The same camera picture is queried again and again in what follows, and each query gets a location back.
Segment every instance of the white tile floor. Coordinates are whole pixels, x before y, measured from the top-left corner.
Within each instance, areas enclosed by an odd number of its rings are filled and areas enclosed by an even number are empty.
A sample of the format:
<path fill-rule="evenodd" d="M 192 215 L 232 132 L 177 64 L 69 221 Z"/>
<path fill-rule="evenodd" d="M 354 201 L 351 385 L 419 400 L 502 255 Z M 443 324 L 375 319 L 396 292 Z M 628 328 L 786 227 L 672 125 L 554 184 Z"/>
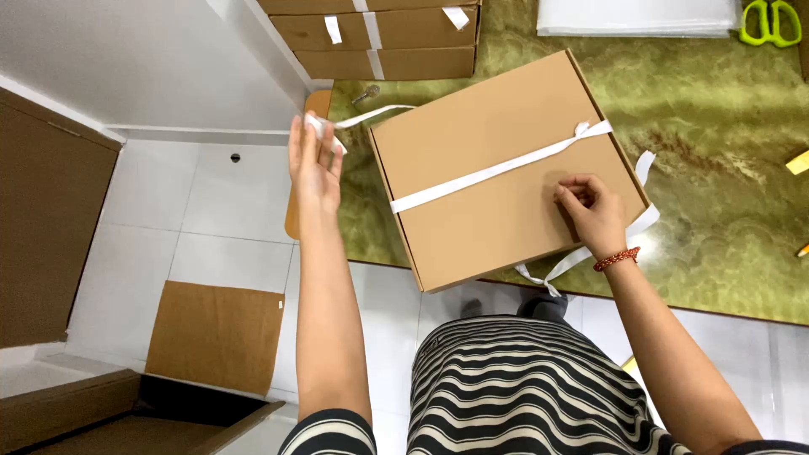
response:
<path fill-rule="evenodd" d="M 232 153 L 241 155 L 237 164 Z M 142 372 L 166 279 L 285 292 L 268 396 L 297 402 L 300 257 L 283 231 L 289 187 L 284 147 L 129 141 L 79 287 L 66 352 Z M 379 453 L 403 453 L 418 343 L 471 298 L 492 313 L 513 313 L 519 291 L 474 282 L 423 296 L 409 270 L 354 263 L 350 269 Z M 676 314 L 765 437 L 809 441 L 809 329 Z M 611 300 L 574 297 L 565 319 L 617 363 L 629 357 Z"/>

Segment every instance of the hand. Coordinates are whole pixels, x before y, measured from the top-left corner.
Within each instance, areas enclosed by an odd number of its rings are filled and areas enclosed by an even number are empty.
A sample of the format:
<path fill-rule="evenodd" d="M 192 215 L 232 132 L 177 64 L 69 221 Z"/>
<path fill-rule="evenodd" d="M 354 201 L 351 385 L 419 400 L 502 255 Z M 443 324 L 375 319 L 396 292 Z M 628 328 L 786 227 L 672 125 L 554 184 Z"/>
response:
<path fill-rule="evenodd" d="M 306 138 L 301 148 L 301 117 L 292 119 L 290 129 L 290 177 L 298 196 L 301 215 L 315 211 L 317 215 L 335 215 L 340 206 L 340 173 L 343 150 L 332 153 L 334 125 L 326 125 L 321 144 L 317 142 L 315 128 L 306 125 Z"/>
<path fill-rule="evenodd" d="M 597 176 L 574 174 L 561 179 L 553 201 L 565 207 L 596 261 L 626 250 L 624 202 Z"/>

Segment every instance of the red beaded bracelet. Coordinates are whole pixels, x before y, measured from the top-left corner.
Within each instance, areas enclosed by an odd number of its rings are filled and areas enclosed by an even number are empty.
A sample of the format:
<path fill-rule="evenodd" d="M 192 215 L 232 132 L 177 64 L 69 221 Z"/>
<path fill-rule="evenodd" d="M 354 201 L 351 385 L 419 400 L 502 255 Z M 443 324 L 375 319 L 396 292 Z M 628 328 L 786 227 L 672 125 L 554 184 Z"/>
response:
<path fill-rule="evenodd" d="M 636 246 L 633 249 L 621 251 L 620 253 L 614 256 L 602 259 L 601 261 L 595 263 L 595 265 L 593 266 L 593 270 L 595 270 L 596 272 L 600 272 L 601 270 L 604 270 L 604 268 L 606 268 L 607 266 L 611 266 L 612 264 L 615 264 L 618 261 L 623 261 L 624 259 L 629 259 L 630 257 L 637 264 L 637 252 L 640 250 L 641 247 Z"/>

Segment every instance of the cabinet door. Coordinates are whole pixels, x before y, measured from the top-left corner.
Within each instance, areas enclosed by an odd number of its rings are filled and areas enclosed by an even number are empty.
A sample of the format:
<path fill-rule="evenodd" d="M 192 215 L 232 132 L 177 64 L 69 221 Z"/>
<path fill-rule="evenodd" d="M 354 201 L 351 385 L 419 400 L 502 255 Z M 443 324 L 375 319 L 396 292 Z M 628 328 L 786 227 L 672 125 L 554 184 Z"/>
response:
<path fill-rule="evenodd" d="M 117 156 L 0 104 L 0 347 L 65 338 Z"/>

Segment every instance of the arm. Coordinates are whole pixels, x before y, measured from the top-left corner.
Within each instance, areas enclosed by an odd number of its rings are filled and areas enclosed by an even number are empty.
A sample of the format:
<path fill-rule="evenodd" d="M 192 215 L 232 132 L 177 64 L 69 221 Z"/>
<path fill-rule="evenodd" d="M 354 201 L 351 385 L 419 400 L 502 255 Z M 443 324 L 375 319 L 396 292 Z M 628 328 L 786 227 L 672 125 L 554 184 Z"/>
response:
<path fill-rule="evenodd" d="M 337 227 L 343 155 L 330 150 L 333 134 L 329 125 L 326 145 L 318 147 L 315 131 L 307 125 L 302 149 L 300 117 L 290 131 L 290 175 L 298 195 L 301 237 L 299 421 L 319 410 L 340 408 L 370 424 L 362 323 Z"/>
<path fill-rule="evenodd" d="M 596 260 L 626 250 L 621 197 L 593 175 L 569 176 L 554 197 Z M 742 403 L 634 261 L 604 269 L 629 344 L 671 435 L 698 455 L 760 440 Z"/>

